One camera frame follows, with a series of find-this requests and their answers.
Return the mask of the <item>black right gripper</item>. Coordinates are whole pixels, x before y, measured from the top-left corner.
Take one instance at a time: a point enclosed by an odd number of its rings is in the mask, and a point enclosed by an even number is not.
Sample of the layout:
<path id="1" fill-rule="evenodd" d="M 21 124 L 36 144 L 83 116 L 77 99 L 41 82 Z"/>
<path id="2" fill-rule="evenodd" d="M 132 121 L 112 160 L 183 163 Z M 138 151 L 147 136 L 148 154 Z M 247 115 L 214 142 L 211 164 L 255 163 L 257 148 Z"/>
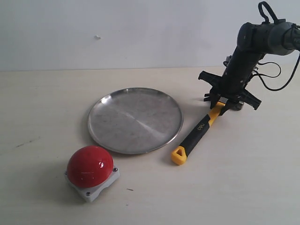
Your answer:
<path id="1" fill-rule="evenodd" d="M 227 102 L 220 111 L 222 116 L 228 110 L 235 110 L 239 102 L 252 106 L 255 110 L 260 106 L 261 100 L 245 89 L 245 79 L 233 76 L 218 76 L 202 71 L 199 80 L 211 85 L 209 93 L 204 94 L 204 102 L 210 101 L 210 109 L 214 108 L 220 98 L 226 98 Z"/>

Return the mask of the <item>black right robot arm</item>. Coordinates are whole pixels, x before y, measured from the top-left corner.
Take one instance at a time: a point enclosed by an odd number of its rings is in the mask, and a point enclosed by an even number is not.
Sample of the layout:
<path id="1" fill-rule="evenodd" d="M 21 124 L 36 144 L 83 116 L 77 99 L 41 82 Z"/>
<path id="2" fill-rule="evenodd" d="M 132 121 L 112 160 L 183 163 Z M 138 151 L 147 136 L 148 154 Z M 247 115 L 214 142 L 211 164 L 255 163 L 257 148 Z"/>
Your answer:
<path id="1" fill-rule="evenodd" d="M 252 24 L 245 23 L 239 30 L 237 46 L 222 76 L 205 71 L 199 79 L 212 88 L 206 95 L 213 108 L 220 98 L 227 102 L 220 113 L 235 107 L 239 102 L 252 106 L 255 110 L 261 101 L 246 90 L 246 85 L 258 62 L 266 55 L 285 56 L 300 49 L 300 28 L 291 22 Z"/>

